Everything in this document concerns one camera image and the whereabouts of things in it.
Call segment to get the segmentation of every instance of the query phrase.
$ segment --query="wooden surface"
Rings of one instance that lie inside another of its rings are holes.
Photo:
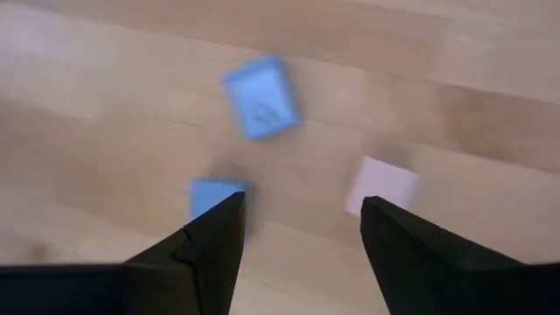
[[[410,211],[560,260],[555,0],[0,2],[0,261],[121,261],[186,222],[187,180],[253,180],[233,314],[387,314],[344,213],[363,155]],[[288,58],[305,124],[236,130],[219,78]]]

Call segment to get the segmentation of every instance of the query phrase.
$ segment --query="pink block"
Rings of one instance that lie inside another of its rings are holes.
[[[412,171],[364,157],[360,172],[346,202],[346,210],[360,216],[365,197],[380,196],[407,209],[417,189],[418,176]]]

